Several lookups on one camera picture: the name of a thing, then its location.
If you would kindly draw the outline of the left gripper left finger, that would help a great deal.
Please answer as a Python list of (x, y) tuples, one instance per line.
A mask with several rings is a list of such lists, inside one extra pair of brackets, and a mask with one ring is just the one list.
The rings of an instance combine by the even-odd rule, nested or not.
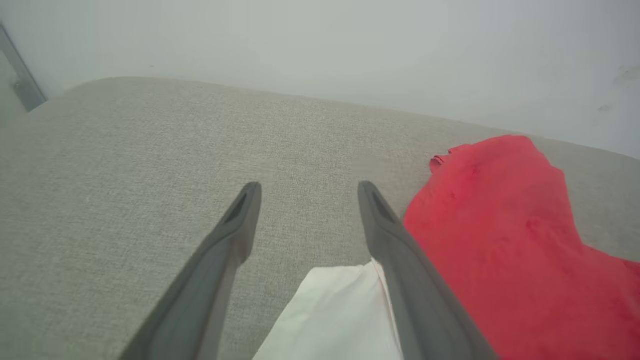
[(238, 269), (251, 255), (262, 186), (249, 182), (132, 337), (122, 360), (215, 360)]

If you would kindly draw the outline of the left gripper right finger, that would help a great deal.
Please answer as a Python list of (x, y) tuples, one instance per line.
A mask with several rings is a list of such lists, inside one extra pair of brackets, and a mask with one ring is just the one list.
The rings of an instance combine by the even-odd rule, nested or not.
[(498, 359), (435, 265), (372, 182), (359, 183), (358, 203), (369, 253), (384, 271), (404, 358)]

